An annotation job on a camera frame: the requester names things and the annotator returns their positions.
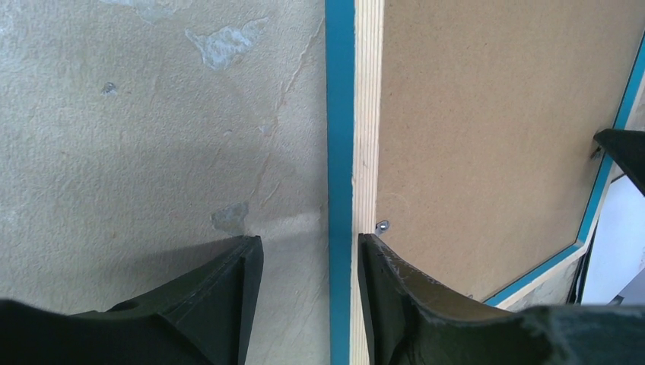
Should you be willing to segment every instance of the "metal screw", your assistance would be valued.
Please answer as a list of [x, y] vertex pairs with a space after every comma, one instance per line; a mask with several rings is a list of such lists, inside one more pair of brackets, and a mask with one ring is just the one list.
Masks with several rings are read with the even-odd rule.
[[387, 232], [388, 229], [389, 229], [389, 221], [388, 220], [381, 221], [377, 223], [377, 228], [374, 234], [376, 234], [377, 236], [380, 236], [383, 233]]

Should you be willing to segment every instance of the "brown board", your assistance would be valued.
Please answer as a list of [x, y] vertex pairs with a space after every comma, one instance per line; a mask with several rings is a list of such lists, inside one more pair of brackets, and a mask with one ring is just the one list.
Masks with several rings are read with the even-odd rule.
[[642, 0], [388, 0], [377, 220], [485, 299], [572, 244], [645, 28]]

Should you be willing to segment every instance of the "paint chip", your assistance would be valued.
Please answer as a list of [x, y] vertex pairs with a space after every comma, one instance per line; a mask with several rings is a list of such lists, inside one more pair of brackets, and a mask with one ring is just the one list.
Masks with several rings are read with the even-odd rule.
[[99, 0], [106, 4], [125, 5], [134, 8], [137, 15], [149, 24], [162, 19], [171, 19], [176, 11], [190, 7], [192, 0]]
[[246, 232], [244, 218], [249, 213], [249, 202], [237, 202], [211, 214], [211, 223], [216, 230], [231, 236], [241, 236]]
[[249, 52], [264, 34], [268, 17], [248, 21], [241, 29], [226, 26], [209, 36], [198, 36], [186, 28], [186, 37], [202, 53], [202, 61], [215, 71], [237, 63]]
[[102, 95], [116, 95], [116, 85], [113, 82], [106, 82], [101, 89]]

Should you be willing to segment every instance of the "blue painted border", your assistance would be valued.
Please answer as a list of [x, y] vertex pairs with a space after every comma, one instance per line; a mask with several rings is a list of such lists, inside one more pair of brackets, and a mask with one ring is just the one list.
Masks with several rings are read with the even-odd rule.
[[351, 174], [354, 161], [354, 2], [327, 0], [325, 13], [329, 350], [332, 365], [347, 365], [351, 305]]
[[[643, 50], [643, 44], [645, 43], [645, 35], [640, 40], [640, 46], [638, 48], [638, 53], [636, 55], [636, 60], [634, 61], [634, 66], [631, 69], [631, 74], [629, 75], [629, 80], [627, 87], [623, 93], [623, 98], [621, 104], [618, 108], [618, 114], [614, 120], [615, 129], [624, 129], [627, 125], [631, 109], [634, 106], [636, 101], [636, 96], [638, 94], [638, 88], [640, 86], [641, 80], [643, 80], [643, 74], [645, 74], [645, 51]], [[598, 175], [596, 176], [596, 181], [593, 183], [593, 189], [591, 191], [591, 196], [587, 202], [585, 209], [585, 214], [583, 215], [583, 220], [580, 223], [580, 229], [578, 230], [577, 239], [580, 242], [586, 242], [591, 231], [591, 223], [593, 218], [596, 215], [596, 211], [600, 206], [600, 199], [602, 197], [602, 192], [605, 190], [605, 185], [609, 179], [609, 173], [612, 170], [612, 159], [609, 156], [604, 156], [602, 162], [600, 163], [600, 168], [598, 170]], [[557, 255], [551, 257], [545, 263], [541, 264], [538, 268], [533, 269], [528, 274], [521, 277], [519, 280], [513, 282], [508, 287], [505, 287], [503, 290], [486, 300], [486, 303], [489, 306], [497, 306], [506, 300], [508, 297], [516, 293], [521, 288], [525, 287], [532, 281], [534, 281], [538, 276], [544, 274], [548, 269], [553, 268], [559, 262], [562, 262], [569, 255], [573, 255], [578, 249], [579, 246], [569, 246], [566, 249], [559, 252]]]

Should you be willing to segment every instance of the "black object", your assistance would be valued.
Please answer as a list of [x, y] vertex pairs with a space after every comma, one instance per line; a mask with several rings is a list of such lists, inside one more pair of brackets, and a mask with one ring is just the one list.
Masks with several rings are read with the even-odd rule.
[[358, 238], [372, 365], [643, 363], [645, 309], [536, 306], [509, 313], [471, 300]]
[[645, 132], [605, 129], [593, 139], [645, 195]]
[[259, 237], [104, 313], [0, 301], [0, 363], [244, 364], [262, 278]]

